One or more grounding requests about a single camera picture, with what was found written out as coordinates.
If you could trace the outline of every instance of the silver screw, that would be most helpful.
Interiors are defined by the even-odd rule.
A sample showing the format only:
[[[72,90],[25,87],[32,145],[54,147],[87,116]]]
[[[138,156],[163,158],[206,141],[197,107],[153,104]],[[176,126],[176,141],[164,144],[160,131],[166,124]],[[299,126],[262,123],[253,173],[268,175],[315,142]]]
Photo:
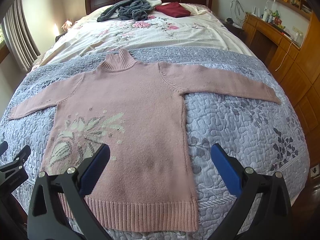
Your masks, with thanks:
[[[68,173],[68,174],[75,173],[75,171],[76,171],[76,168],[75,168],[75,167],[70,167],[70,168],[67,169],[67,173]]]
[[[279,179],[282,178],[282,173],[279,172],[279,171],[277,171],[277,172],[276,172],[276,177],[279,178]]]
[[[39,178],[42,178],[42,177],[44,177],[44,176],[45,176],[45,172],[44,172],[44,171],[39,172],[39,174],[38,174],[38,177],[39,177]]]
[[[244,169],[244,171],[245,171],[247,174],[252,174],[252,173],[254,172],[253,168],[251,168],[251,167],[246,167],[246,168]]]

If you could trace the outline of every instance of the gray curtain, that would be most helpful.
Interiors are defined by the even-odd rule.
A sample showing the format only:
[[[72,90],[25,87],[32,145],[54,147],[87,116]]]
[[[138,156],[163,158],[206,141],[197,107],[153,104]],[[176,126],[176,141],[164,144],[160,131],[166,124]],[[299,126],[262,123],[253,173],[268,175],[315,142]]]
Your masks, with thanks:
[[[40,52],[23,14],[22,0],[15,0],[2,22],[4,40],[23,72],[28,72]]]

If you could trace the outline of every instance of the pink sweater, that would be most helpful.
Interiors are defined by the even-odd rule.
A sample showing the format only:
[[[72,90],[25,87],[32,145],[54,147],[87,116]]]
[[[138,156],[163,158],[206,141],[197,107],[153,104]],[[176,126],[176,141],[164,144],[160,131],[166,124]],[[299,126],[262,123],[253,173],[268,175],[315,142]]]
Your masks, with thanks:
[[[15,106],[19,119],[57,106],[41,169],[77,167],[101,143],[111,158],[86,197],[102,226],[124,231],[196,231],[198,206],[183,94],[212,92],[276,102],[272,88],[200,65],[142,63],[127,50],[91,72],[57,81]],[[66,200],[66,215],[71,217]]]

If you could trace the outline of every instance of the red folded clothing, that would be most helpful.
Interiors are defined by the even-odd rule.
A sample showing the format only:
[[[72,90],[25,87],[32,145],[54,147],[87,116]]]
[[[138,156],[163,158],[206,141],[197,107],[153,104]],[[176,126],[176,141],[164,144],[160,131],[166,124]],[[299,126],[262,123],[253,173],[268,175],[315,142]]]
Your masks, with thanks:
[[[155,7],[156,11],[162,12],[168,16],[180,18],[190,16],[190,12],[183,8],[178,2],[168,3],[166,5],[158,5]]]

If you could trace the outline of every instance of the blue quilt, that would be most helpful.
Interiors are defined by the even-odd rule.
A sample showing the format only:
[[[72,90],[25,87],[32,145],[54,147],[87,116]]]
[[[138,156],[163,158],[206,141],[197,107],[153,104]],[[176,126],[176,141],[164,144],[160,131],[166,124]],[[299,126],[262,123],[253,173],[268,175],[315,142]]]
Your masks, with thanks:
[[[236,199],[228,192],[211,162],[210,147],[214,143],[220,143],[228,155],[236,157],[244,167],[254,168],[257,173],[272,175],[275,170],[282,172],[291,199],[303,189],[309,169],[304,134],[284,91],[260,60],[209,48],[157,47],[134,49],[130,53],[143,62],[201,64],[240,73],[272,87],[282,104],[213,93],[185,95],[186,129],[198,193],[200,228],[191,233],[132,233],[107,229],[114,239],[207,239]],[[31,147],[31,156],[25,163],[29,179],[13,192],[26,211],[53,127],[55,107],[12,121],[7,119],[10,108],[57,80],[95,69],[105,56],[106,53],[86,55],[36,69],[23,80],[4,112],[0,123],[0,143],[6,140],[9,149],[0,157],[0,165],[11,162],[23,146]],[[260,196],[257,196],[241,231],[249,228],[259,201]],[[70,219],[70,223],[79,231],[73,220]]]

